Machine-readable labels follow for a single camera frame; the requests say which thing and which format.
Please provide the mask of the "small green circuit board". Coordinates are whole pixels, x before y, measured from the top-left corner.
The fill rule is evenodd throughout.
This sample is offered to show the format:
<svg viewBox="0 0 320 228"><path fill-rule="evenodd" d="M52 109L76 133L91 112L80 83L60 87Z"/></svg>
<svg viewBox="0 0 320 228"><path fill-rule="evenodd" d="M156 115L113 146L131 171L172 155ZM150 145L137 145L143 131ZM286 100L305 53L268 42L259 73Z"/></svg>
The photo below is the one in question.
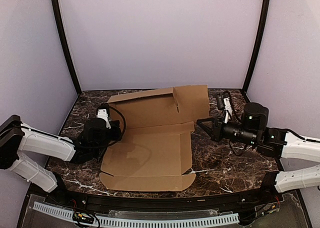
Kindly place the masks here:
<svg viewBox="0 0 320 228"><path fill-rule="evenodd" d="M90 214L75 211L72 214L72 220L79 223L93 224L95 218Z"/></svg>

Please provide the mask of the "brown cardboard box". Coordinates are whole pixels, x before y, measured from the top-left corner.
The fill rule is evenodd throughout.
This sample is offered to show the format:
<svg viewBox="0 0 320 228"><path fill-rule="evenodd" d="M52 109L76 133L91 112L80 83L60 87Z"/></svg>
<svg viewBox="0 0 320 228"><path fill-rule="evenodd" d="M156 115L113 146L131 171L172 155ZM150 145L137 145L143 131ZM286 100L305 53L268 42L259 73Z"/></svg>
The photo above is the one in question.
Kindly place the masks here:
<svg viewBox="0 0 320 228"><path fill-rule="evenodd" d="M209 117L206 85L113 95L108 104L125 132L102 160L99 178L107 189L178 192L192 185L191 134L197 120Z"/></svg>

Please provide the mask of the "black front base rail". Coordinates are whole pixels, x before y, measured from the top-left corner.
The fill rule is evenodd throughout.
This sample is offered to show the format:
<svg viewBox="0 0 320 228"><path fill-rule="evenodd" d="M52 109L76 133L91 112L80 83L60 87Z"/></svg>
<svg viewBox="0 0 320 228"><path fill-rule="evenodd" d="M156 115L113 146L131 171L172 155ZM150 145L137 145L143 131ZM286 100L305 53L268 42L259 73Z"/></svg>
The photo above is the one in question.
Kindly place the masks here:
<svg viewBox="0 0 320 228"><path fill-rule="evenodd" d="M78 210L87 212L188 212L213 209L236 212L242 219L253 219L262 212L262 207L266 204L280 203L282 214L302 217L304 220L309 218L302 194L297 189L265 200L260 200L261 193L258 188L229 194L182 198L172 197L172 192L166 192L166 196L162 198L117 197L69 190L66 193L76 201Z"/></svg>

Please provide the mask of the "black frame post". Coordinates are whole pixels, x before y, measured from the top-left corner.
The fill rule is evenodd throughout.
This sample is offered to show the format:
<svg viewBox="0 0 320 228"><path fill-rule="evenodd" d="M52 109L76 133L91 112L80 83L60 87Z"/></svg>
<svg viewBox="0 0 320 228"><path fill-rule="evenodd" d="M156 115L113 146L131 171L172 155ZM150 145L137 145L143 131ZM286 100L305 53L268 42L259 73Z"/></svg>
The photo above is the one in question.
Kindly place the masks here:
<svg viewBox="0 0 320 228"><path fill-rule="evenodd" d="M244 83L241 89L243 96L247 94L253 74L254 74L254 70L258 60L259 51L260 51L260 47L261 47L261 43L262 43L264 31L265 31L266 22L267 22L269 5L270 5L270 0L262 0L259 22L258 22L253 49L252 49L252 54L251 54L248 69L246 72L246 76L244 79Z"/></svg>
<svg viewBox="0 0 320 228"><path fill-rule="evenodd" d="M71 81L72 81L73 87L75 89L75 92L76 92L77 96L80 96L82 94L82 89L81 89L80 82L79 82L79 79L76 74L76 69L73 64L71 52L69 49L69 44L67 41L65 29L64 29L59 0L51 0L51 6L52 6L54 20L55 20L55 24L56 24L56 28L57 28L57 32L58 32L58 37L60 40L60 45L61 45L64 59L65 59L66 65L67 65L67 69L68 69L69 75L71 77Z"/></svg>

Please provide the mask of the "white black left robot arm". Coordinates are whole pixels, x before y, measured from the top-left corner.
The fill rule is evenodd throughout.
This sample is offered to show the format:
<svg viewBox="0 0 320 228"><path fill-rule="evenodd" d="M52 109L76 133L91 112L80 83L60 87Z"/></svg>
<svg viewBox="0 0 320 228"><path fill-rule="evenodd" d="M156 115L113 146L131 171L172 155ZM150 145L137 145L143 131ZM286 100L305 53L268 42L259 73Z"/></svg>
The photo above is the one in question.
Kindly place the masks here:
<svg viewBox="0 0 320 228"><path fill-rule="evenodd" d="M0 168L9 170L47 193L66 190L62 178L27 156L27 152L58 158L72 164L99 160L108 147L119 142L126 125L119 120L95 117L76 139L37 130L12 115L0 126Z"/></svg>

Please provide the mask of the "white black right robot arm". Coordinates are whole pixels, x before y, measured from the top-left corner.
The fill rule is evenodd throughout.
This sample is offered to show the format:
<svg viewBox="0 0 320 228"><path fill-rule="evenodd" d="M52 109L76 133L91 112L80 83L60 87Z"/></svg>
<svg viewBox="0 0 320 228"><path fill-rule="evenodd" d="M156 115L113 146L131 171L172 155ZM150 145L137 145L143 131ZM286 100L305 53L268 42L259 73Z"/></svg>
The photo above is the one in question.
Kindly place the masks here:
<svg viewBox="0 0 320 228"><path fill-rule="evenodd" d="M256 102L244 106L241 122L228 122L226 118L204 118L196 124L210 137L219 142L239 142L251 146L265 157L274 159L301 159L320 162L320 140L304 137L288 128L269 128L268 108ZM272 171L265 174L260 191L276 195L287 191L320 185L319 164L293 171Z"/></svg>

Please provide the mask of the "black left frame post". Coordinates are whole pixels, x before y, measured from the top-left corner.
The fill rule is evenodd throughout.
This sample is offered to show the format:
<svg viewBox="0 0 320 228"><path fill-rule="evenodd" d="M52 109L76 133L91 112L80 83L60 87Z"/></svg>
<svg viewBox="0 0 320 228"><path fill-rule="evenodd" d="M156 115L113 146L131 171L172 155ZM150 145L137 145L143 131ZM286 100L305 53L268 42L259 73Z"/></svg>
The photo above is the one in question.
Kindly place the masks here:
<svg viewBox="0 0 320 228"><path fill-rule="evenodd" d="M77 96L80 96L82 94L82 89L81 89L80 82L79 82L79 79L76 74L76 69L73 64L71 52L69 49L69 44L67 41L65 29L64 29L59 0L51 0L51 6L52 6L54 20L55 20L55 24L56 24L56 28L57 28L57 32L58 32L58 37L60 40L60 45L61 45L64 59L65 59L66 65L67 65L67 69L68 69L69 75L71 77L71 81L72 81L73 87L75 89L75 92L76 92Z"/></svg>

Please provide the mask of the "black right frame post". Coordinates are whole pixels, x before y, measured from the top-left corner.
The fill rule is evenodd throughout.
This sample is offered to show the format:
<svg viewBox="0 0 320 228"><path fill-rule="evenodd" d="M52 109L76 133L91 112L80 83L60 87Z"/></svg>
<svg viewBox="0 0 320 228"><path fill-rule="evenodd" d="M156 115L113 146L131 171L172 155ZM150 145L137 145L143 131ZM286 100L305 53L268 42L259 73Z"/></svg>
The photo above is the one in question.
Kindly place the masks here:
<svg viewBox="0 0 320 228"><path fill-rule="evenodd" d="M267 22L269 5L270 5L270 0L262 0L259 22L258 22L253 49L252 49L252 54L251 54L248 69L246 72L246 76L244 79L244 83L241 89L243 96L247 94L253 74L254 74L254 70L258 60L259 51L260 51L260 47L261 47L261 43L262 43L264 31L265 31L266 22Z"/></svg>

